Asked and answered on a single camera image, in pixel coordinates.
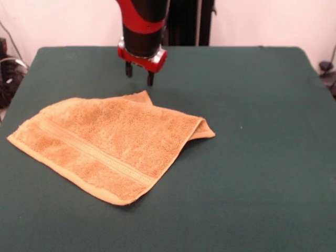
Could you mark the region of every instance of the orange towel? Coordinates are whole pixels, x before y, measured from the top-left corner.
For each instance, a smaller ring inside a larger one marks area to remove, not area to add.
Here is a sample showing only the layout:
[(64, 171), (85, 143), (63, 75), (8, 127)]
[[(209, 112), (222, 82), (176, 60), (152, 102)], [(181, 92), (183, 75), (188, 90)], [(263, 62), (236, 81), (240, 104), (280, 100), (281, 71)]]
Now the orange towel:
[(144, 91), (61, 101), (8, 140), (89, 194), (127, 205), (155, 185), (187, 141), (214, 136), (205, 119), (156, 107)]

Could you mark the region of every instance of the black cable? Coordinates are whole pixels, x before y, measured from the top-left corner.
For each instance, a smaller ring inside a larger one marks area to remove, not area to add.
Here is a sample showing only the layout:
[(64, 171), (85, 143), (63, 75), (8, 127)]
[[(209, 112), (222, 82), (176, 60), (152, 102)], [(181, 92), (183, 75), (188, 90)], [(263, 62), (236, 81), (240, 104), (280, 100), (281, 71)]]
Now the black cable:
[(14, 46), (16, 52), (17, 52), (17, 54), (19, 55), (20, 60), (22, 60), (22, 56), (21, 56), (19, 50), (17, 49), (16, 44), (14, 43), (14, 40), (13, 40), (13, 38), (12, 38), (11, 33), (6, 29), (6, 27), (3, 25), (3, 23), (1, 22), (1, 20), (0, 20), (0, 26), (1, 26), (1, 27), (3, 28), (3, 30), (8, 34), (8, 36), (9, 36), (9, 38), (10, 38), (10, 40), (11, 40), (11, 42), (12, 42), (12, 44), (13, 44), (13, 46)]
[(336, 45), (334, 47), (334, 51), (333, 51), (332, 56), (331, 56), (331, 60), (330, 60), (331, 63), (334, 61), (335, 54), (336, 54)]

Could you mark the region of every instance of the green table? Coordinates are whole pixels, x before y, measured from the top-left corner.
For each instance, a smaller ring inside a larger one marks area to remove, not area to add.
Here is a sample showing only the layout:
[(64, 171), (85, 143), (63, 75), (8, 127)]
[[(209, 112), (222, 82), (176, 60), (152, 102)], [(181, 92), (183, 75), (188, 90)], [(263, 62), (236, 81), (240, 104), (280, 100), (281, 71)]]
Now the green table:
[(298, 48), (169, 48), (155, 105), (205, 117), (138, 202), (85, 193), (6, 141), (70, 97), (142, 91), (116, 48), (43, 48), (0, 129), (0, 251), (336, 251), (336, 104)]

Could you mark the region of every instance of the table surface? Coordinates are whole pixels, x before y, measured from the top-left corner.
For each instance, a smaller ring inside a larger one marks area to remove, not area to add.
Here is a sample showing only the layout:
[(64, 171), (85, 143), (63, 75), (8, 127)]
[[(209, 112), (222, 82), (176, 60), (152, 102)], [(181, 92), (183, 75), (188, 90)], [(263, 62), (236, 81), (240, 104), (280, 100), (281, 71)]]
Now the table surface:
[(168, 48), (150, 96), (205, 117), (139, 201), (117, 207), (6, 141), (43, 107), (146, 89), (112, 47), (43, 48), (0, 128), (1, 251), (335, 251), (336, 104), (298, 48)]

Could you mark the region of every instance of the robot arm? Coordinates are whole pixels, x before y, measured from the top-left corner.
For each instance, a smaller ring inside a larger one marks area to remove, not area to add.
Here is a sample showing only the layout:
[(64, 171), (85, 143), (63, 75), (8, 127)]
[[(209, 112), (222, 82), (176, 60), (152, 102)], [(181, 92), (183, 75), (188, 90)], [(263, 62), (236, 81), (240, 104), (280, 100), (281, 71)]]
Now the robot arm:
[(161, 48), (170, 0), (117, 0), (122, 15), (123, 37), (118, 54), (126, 61), (126, 74), (132, 77), (132, 63), (145, 68), (148, 85), (161, 70), (167, 53)]

